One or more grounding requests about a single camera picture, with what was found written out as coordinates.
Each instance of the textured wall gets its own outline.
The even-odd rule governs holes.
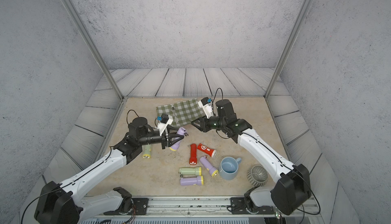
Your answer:
[[[8,223],[102,72],[60,0],[0,0],[0,222]]]
[[[303,0],[73,0],[111,69],[274,67]]]
[[[391,219],[391,0],[315,0],[282,72],[363,223]]]

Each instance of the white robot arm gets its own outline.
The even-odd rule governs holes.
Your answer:
[[[228,99],[216,102],[218,116],[209,116],[209,107],[205,102],[210,103],[210,99],[203,98],[202,101],[202,106],[199,106],[204,109],[206,116],[192,121],[192,125],[202,132],[212,129],[224,132],[235,143],[247,149],[276,183],[272,190],[251,189],[251,199],[246,199],[245,194],[244,201],[250,212],[260,206],[276,206],[282,213],[290,215],[311,197],[309,172],[305,166],[296,166],[271,148],[246,120],[236,117]]]
[[[111,173],[129,164],[142,152],[142,145],[161,143],[164,149],[187,136],[184,128],[173,128],[169,125],[171,122],[171,116],[162,114],[159,125],[154,129],[147,124],[147,119],[135,118],[128,125],[129,132],[122,141],[110,148],[110,152],[100,160],[59,184],[46,184],[34,218],[40,224],[77,224],[104,212],[129,213],[133,208],[132,195],[121,187],[99,196],[85,195]]]

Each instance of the wire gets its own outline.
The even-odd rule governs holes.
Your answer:
[[[300,177],[300,178],[303,180],[303,182],[304,182],[304,183],[307,185],[307,187],[310,189],[312,195],[314,196],[314,198],[315,198],[315,200],[316,200],[316,202],[317,202],[317,204],[318,204],[319,211],[318,211],[317,213],[309,213],[309,212],[305,212],[304,210],[300,210],[300,209],[297,209],[297,210],[299,210],[299,211],[301,211],[301,212],[304,212],[304,213],[307,213],[307,214],[309,214],[309,215],[318,215],[318,214],[320,214],[320,203],[319,203],[318,199],[316,198],[314,192],[312,191],[312,189],[311,189],[311,187],[310,187],[310,184],[308,184],[307,181],[304,180],[304,178],[303,178],[301,175],[299,175],[297,172],[293,171],[291,168],[289,168],[289,167],[287,167],[286,165],[284,165],[284,164],[282,163],[281,159],[280,159],[275,153],[273,153],[272,150],[270,150],[268,147],[266,147],[265,144],[261,143],[260,141],[258,141],[258,139],[256,139],[255,137],[253,137],[253,136],[250,135],[250,134],[247,134],[247,133],[245,133],[245,132],[242,132],[242,133],[251,136],[252,138],[255,139],[255,141],[256,141],[257,143],[260,143],[260,144],[261,144],[262,146],[264,146],[267,150],[269,150],[269,151],[278,159],[278,161],[281,163],[281,166],[283,166],[283,167],[287,168],[288,170],[290,170],[291,172],[295,173],[298,177]]]
[[[236,210],[242,208],[243,206],[244,206],[244,203],[242,204],[242,206],[238,206],[238,207],[236,207],[235,209],[232,208],[232,205],[228,205],[226,208],[227,208],[227,211],[229,211],[229,212],[232,213],[232,212],[234,212],[234,211],[236,211]]]
[[[248,135],[248,136],[251,136],[252,138],[254,138],[255,139],[255,141],[257,142],[257,143],[260,143],[262,146],[264,146],[267,150],[269,150],[277,159],[278,159],[278,161],[282,164],[282,161],[281,161],[281,159],[275,154],[275,153],[273,153],[273,151],[272,150],[270,150],[270,148],[268,148],[268,147],[266,147],[266,145],[265,144],[263,144],[263,143],[261,143],[260,141],[258,141],[258,139],[256,139],[255,137],[253,137],[252,135],[250,135],[250,134],[247,134],[247,133],[245,133],[245,132],[242,132],[243,134],[246,134],[246,135]]]
[[[221,137],[222,139],[229,139],[229,138],[224,138],[224,137],[220,136],[220,134],[217,132],[217,130],[216,130],[216,133],[217,133],[218,136]]]
[[[216,98],[216,95],[217,95],[217,91],[218,91],[219,89],[221,90],[221,100],[223,100],[224,96],[223,96],[223,94],[222,94],[222,89],[221,89],[221,88],[217,88],[217,89],[216,89],[216,93],[215,93],[215,97],[213,98],[213,101],[212,101],[212,102],[215,102],[215,98]]]
[[[213,103],[215,102],[215,98],[216,98],[216,95],[217,95],[217,91],[218,90],[221,90],[221,100],[224,98],[224,95],[222,94],[222,89],[221,88],[217,88],[216,89],[216,93],[215,93],[215,97],[213,98],[213,101],[212,101],[212,112],[213,112],[213,114],[215,113],[215,111],[213,110]]]
[[[301,219],[300,223],[301,224],[303,221],[304,221],[304,216],[305,216],[305,212],[304,212],[304,205],[301,205],[303,207],[303,218]]]
[[[110,155],[111,155],[111,151],[112,151],[111,148],[112,148],[112,146],[110,146],[110,153],[109,153],[109,155],[107,156],[107,158],[106,158],[104,161],[102,161],[100,164],[98,164],[98,165],[95,166],[94,168],[92,168],[92,169],[90,169],[89,171],[87,171],[86,173],[84,173],[81,177],[79,177],[79,178],[77,178],[76,180],[70,182],[69,184],[65,185],[64,187],[61,187],[61,188],[59,188],[59,189],[56,189],[56,190],[53,190],[53,191],[50,191],[50,192],[47,192],[47,193],[44,193],[44,194],[42,194],[41,196],[38,196],[38,197],[34,198],[34,199],[26,206],[25,210],[23,211],[22,218],[21,218],[21,220],[20,220],[20,224],[23,224],[23,218],[24,218],[24,215],[25,215],[25,213],[26,213],[26,211],[27,211],[27,208],[28,208],[34,201],[36,201],[36,200],[39,199],[40,197],[45,196],[45,195],[47,195],[47,194],[49,194],[49,193],[57,192],[57,191],[59,191],[59,190],[65,188],[65,187],[67,187],[67,186],[69,186],[69,185],[71,185],[71,184],[74,184],[77,180],[79,180],[80,178],[82,178],[83,176],[85,176],[86,174],[88,174],[90,171],[94,170],[95,168],[97,168],[98,166],[100,166],[101,164],[103,164],[104,162],[106,162],[107,159],[108,159],[108,158],[110,157]]]
[[[133,215],[132,215],[132,217],[131,217],[129,220],[127,220],[127,221],[125,221],[124,223],[122,223],[122,224],[133,223],[133,221],[134,221],[135,218],[136,218],[136,206],[133,205]]]
[[[130,211],[131,210],[133,210],[133,213],[132,213],[132,216],[130,217],[130,219],[129,220],[127,220],[126,222],[124,222],[123,224],[127,224],[132,218],[135,218],[135,216],[136,216],[136,213],[135,213],[135,209],[136,207],[133,205],[133,207],[130,209]],[[100,223],[98,223],[98,224],[103,224],[103,223],[106,223],[106,222],[108,222],[109,224],[111,223],[111,219],[110,220],[104,220],[104,221],[101,221]]]
[[[130,111],[133,111],[133,112],[137,115],[137,117],[140,117],[140,116],[138,116],[138,114],[136,113],[136,111],[134,111],[133,109],[129,110],[129,111],[127,112],[127,114],[126,114],[126,123],[127,123],[127,124],[129,124],[129,122],[127,121],[127,116],[129,115],[129,112],[130,112]]]

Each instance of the plaid napkin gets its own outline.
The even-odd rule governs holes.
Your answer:
[[[161,114],[171,115],[174,119],[172,126],[181,127],[183,125],[190,124],[193,120],[205,115],[204,111],[198,106],[197,102],[198,100],[193,98],[175,104],[158,106],[156,107],[156,111],[158,116],[161,116]],[[171,105],[174,105],[175,112],[171,112]]]

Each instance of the metal strainer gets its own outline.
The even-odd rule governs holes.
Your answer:
[[[260,165],[256,165],[247,171],[247,179],[254,186],[265,186],[267,182],[267,171]]]

